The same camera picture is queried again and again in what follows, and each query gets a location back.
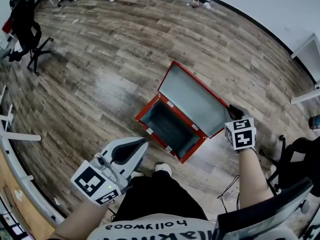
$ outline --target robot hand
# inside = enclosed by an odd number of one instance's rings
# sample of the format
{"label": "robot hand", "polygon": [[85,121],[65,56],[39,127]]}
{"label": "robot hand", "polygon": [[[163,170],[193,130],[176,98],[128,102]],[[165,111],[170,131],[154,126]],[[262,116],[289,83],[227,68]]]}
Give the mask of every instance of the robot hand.
{"label": "robot hand", "polygon": [[102,206],[131,187],[130,175],[139,166],[147,152],[148,142],[141,137],[127,137],[111,141],[84,161],[71,182],[90,201]]}
{"label": "robot hand", "polygon": [[254,148],[257,130],[249,111],[240,106],[229,105],[229,109],[225,109],[224,116],[225,135],[233,150]]}

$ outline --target chair wheel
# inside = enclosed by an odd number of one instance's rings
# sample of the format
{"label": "chair wheel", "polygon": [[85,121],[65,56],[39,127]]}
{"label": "chair wheel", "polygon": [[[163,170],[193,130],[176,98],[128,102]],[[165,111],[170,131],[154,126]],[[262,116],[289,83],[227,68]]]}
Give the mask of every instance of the chair wheel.
{"label": "chair wheel", "polygon": [[278,184],[274,184],[273,188],[274,188],[275,192],[277,192],[277,193],[279,192],[279,185]]}

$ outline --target cable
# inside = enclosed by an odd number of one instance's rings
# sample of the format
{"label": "cable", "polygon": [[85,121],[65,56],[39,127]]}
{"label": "cable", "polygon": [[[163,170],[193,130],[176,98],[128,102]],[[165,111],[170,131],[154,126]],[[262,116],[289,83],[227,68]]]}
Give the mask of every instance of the cable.
{"label": "cable", "polygon": [[238,194],[238,197],[236,198],[236,209],[239,210],[239,197],[240,197],[240,192]]}
{"label": "cable", "polygon": [[108,208],[108,210],[113,213],[113,215],[111,215],[111,222],[113,222],[115,219],[116,213],[113,210],[111,210],[110,208]]}
{"label": "cable", "polygon": [[224,200],[222,199],[222,196],[233,186],[233,184],[236,183],[237,180],[239,180],[239,178],[240,178],[240,175],[239,175],[239,174],[236,175],[236,176],[233,178],[232,182],[229,184],[229,186],[227,186],[226,189],[223,191],[223,193],[217,197],[217,199],[220,199],[220,200],[221,200],[222,205],[223,205],[223,207],[224,207],[224,210],[225,210],[225,213],[226,213],[226,214],[228,213],[228,211],[227,211],[227,208],[226,208],[226,206],[225,206]]}

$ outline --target bottle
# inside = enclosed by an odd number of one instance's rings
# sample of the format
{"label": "bottle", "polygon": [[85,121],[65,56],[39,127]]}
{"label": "bottle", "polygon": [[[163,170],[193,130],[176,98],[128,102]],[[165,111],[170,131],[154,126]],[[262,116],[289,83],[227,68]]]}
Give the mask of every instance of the bottle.
{"label": "bottle", "polygon": [[320,114],[309,118],[310,129],[320,129]]}

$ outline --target black cable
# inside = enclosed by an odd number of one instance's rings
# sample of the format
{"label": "black cable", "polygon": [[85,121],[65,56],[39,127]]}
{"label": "black cable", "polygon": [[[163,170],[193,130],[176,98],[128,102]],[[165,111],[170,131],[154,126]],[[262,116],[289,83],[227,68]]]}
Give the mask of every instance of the black cable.
{"label": "black cable", "polygon": [[239,178],[240,178],[240,175],[239,175],[239,174],[236,175],[236,176],[233,178],[232,182],[229,184],[229,186],[227,186],[226,189],[223,191],[223,193],[217,197],[217,199],[220,199],[220,200],[221,200],[222,205],[223,205],[223,207],[224,207],[224,210],[225,210],[225,213],[226,213],[226,214],[228,213],[228,211],[227,211],[227,208],[226,208],[226,206],[225,206],[224,200],[222,199],[222,196],[233,186],[233,184],[236,183],[237,180],[239,180]]}
{"label": "black cable", "polygon": [[110,208],[108,208],[108,210],[110,210],[110,212],[112,212],[113,215],[116,215],[116,213],[113,210],[111,210]]}
{"label": "black cable", "polygon": [[236,198],[236,209],[239,210],[239,198],[240,198],[240,192],[238,194],[238,197]]}

